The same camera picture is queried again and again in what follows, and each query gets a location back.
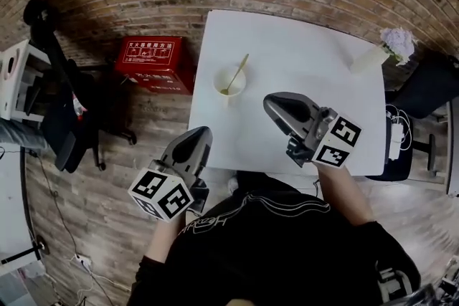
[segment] cable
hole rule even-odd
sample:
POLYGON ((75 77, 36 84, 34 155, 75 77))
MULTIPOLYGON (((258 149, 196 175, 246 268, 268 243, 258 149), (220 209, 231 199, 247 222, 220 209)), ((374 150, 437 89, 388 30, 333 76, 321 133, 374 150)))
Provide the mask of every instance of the cable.
POLYGON ((82 293, 83 292, 89 292, 89 291, 92 291, 94 289, 94 282, 93 280, 91 280, 91 287, 88 288, 88 289, 85 289, 84 287, 82 287, 80 281, 78 278, 76 278, 75 276, 75 273, 73 272, 72 270, 72 267, 71 267, 71 263, 72 263, 72 260, 75 259, 76 255, 73 255, 72 259, 66 259, 67 261, 67 267, 69 269, 69 272, 70 274, 72 275, 73 279, 75 280, 75 284, 78 285, 78 287, 80 288, 78 291, 77 291, 77 303, 75 304, 75 306, 78 306, 78 305, 81 305, 82 303, 82 300, 81 300, 81 296, 82 296, 82 293))
POLYGON ((97 278, 105 279, 106 281, 110 282, 112 285, 115 285, 116 287, 120 287, 120 288, 123 289, 123 290, 129 291, 129 292, 131 291, 131 289, 130 289, 129 287, 120 285, 119 283, 114 282, 113 280, 108 279, 107 277, 104 277, 104 276, 102 276, 102 275, 99 275, 99 274, 96 274, 96 273, 93 272, 93 276, 94 276, 94 277, 97 277, 97 278))
POLYGON ((111 306, 115 306, 112 302, 112 300, 109 298, 109 296, 107 295, 107 292, 104 290, 104 288, 100 285, 100 283, 98 282, 98 280, 93 276, 93 273, 85 267, 85 265, 83 264, 83 262, 81 262, 81 265, 82 267, 86 270, 86 272, 88 272, 88 274, 91 276, 91 278, 94 280, 94 282, 96 283, 96 285, 99 286, 99 288, 102 290, 103 294, 107 297, 107 300, 109 301, 110 305, 111 306))
POLYGON ((404 149, 401 149, 401 148, 400 148, 400 150, 408 150, 408 149, 411 147, 411 144, 412 144, 412 141, 414 140, 414 137, 413 137, 413 134, 412 134, 412 132, 411 132, 411 128, 410 128, 410 119, 408 118, 408 114, 407 114, 404 110, 400 110, 400 111, 402 111, 402 112, 404 113, 404 115, 406 116, 406 119, 405 119, 403 116, 400 116, 400 118, 403 119, 403 120, 406 122, 407 127, 408 127, 408 133, 410 134, 410 138, 411 138, 410 144, 409 144, 406 148, 404 148, 404 149))
POLYGON ((59 300, 59 302, 62 303, 62 297, 59 294, 59 292, 56 290, 56 286, 55 286, 55 283, 57 283, 57 281, 53 277, 51 277, 48 273, 44 273, 44 276, 46 278, 49 278, 49 280, 51 281, 52 290, 54 291, 54 293, 55 293, 57 299, 59 300))
POLYGON ((81 306, 81 305, 86 306, 86 299, 87 297, 84 296, 83 299, 79 301, 75 306, 81 306))
POLYGON ((398 114, 399 109, 398 109, 396 106, 390 105, 389 103, 387 103, 386 106, 391 106, 391 107, 393 107, 393 108, 397 111, 397 114, 398 114))
MULTIPOLYGON (((72 261, 76 254, 78 254, 78 250, 77 250, 77 243, 75 242, 75 238, 73 237, 72 235, 72 232, 70 232, 70 230, 68 229, 66 223, 65 223, 65 220, 64 220, 64 216, 62 215, 62 212, 60 211, 60 208, 59 208, 59 205, 57 204, 57 197, 59 196, 59 193, 57 191, 52 191, 51 189, 51 184, 49 183, 49 180, 48 180, 48 176, 46 175, 46 172, 44 171, 44 166, 43 166, 43 162, 42 162, 42 159, 40 156, 37 155, 37 158, 39 159, 40 161, 40 166, 42 167, 42 171, 43 171, 43 176, 44 178, 46 179, 46 182, 48 184, 48 189, 49 189, 49 194, 51 195, 51 197, 54 199, 54 203, 55 203, 55 206, 57 208, 57 211, 59 212, 59 215, 60 215, 60 218, 61 218, 61 221, 62 221, 62 224, 64 225, 65 229, 67 230, 68 234, 70 235, 70 238, 72 239, 72 242, 73 242, 73 246, 75 247, 75 255, 72 257, 72 259, 70 261, 72 261)), ((79 290, 77 292, 77 297, 78 297, 78 303, 77 305, 80 305, 80 292, 87 292, 87 291, 92 291, 93 288, 94 288, 94 284, 93 284, 93 281, 99 286, 99 288, 102 290, 103 294, 107 297, 107 300, 110 302, 111 306, 115 306, 112 302, 112 300, 109 298, 109 296, 107 295, 107 292, 104 290, 104 288, 100 285, 100 283, 96 280, 96 278, 93 276, 93 273, 87 269, 85 267, 85 265, 83 263, 81 263, 82 267, 84 270, 86 270, 86 272, 89 273, 89 275, 91 276, 91 288, 88 289, 88 290, 79 290)))
POLYGON ((5 148, 0 146, 0 149, 3 149, 3 152, 0 153, 0 160, 5 156, 5 153, 21 153, 20 150, 6 150, 5 148))
POLYGON ((40 166, 42 167, 43 176, 46 179, 46 182, 48 184, 49 194, 54 199, 54 203, 55 203, 57 211, 59 212, 59 216, 60 216, 60 219, 62 221, 62 224, 64 225, 65 229, 67 230, 68 234, 70 235, 70 238, 72 239, 73 247, 75 248, 75 254, 78 254, 77 243, 75 242, 75 239, 74 239, 74 237, 72 235, 72 232, 70 232, 70 230, 68 229, 68 227, 67 227, 67 225, 65 223, 64 216, 62 215, 62 212, 60 211, 59 205, 57 205, 57 199, 56 198, 59 196, 59 193, 57 191, 52 191, 51 184, 49 183, 49 180, 48 180, 48 176, 46 176, 46 172, 44 172, 42 159, 38 155, 37 155, 37 158, 40 161, 40 166))

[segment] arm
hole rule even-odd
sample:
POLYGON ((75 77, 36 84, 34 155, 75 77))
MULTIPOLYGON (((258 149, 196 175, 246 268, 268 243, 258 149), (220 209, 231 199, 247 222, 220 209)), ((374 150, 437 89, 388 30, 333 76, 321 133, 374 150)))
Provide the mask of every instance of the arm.
POLYGON ((374 221, 372 208, 347 168, 316 164, 323 200, 359 226, 374 221))
POLYGON ((155 305, 170 303, 170 294, 167 290, 171 275, 164 263, 175 238, 184 226, 185 213, 170 223, 163 221, 156 223, 150 246, 137 271, 128 306, 145 305, 146 300, 151 298, 151 290, 155 290, 155 305))
POLYGON ((172 222, 157 221, 155 232, 145 256, 157 262, 164 263, 175 238, 185 227, 185 212, 172 222))

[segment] power strip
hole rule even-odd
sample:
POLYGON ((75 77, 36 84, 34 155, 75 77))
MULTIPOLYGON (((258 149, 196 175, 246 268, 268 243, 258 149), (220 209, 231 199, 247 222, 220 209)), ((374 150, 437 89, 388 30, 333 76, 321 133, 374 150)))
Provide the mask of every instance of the power strip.
POLYGON ((400 156, 400 148, 403 140, 403 124, 392 123, 392 134, 390 138, 389 159, 397 160, 400 156))
POLYGON ((91 271, 91 265, 93 262, 91 262, 91 259, 88 257, 84 257, 83 255, 80 254, 75 254, 75 260, 80 263, 88 272, 91 271))

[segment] white table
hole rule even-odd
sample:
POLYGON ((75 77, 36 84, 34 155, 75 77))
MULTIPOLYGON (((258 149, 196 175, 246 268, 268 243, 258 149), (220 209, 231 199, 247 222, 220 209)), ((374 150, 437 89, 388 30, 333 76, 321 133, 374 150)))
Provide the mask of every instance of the white table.
POLYGON ((33 85, 35 77, 42 76, 42 73, 26 66, 29 55, 49 64, 48 56, 30 45, 28 39, 0 52, 0 118, 2 119, 43 121, 41 115, 26 115, 22 111, 27 87, 33 85))
MULTIPOLYGON (((21 147, 2 143, 7 152, 0 160, 0 259, 6 259, 33 246, 22 197, 21 147)), ((0 265, 0 277, 37 261, 37 255, 20 257, 10 263, 0 265)))
POLYGON ((238 11, 211 11, 207 18, 189 129, 212 129, 208 166, 231 170, 316 175, 286 154, 288 137, 263 109, 272 92, 302 93, 320 106, 344 113, 363 128, 347 162, 355 176, 379 175, 384 168, 386 120, 382 68, 360 75, 349 71, 353 58, 372 44, 301 21, 238 11), (239 64, 245 54, 247 87, 229 106, 213 89, 215 72, 239 64))

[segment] chair wheel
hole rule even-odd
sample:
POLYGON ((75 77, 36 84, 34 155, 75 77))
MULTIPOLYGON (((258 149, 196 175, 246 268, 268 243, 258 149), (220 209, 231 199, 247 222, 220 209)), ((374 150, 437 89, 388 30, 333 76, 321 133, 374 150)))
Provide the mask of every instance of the chair wheel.
POLYGON ((129 145, 136 145, 137 137, 136 134, 132 133, 130 138, 128 139, 129 145))

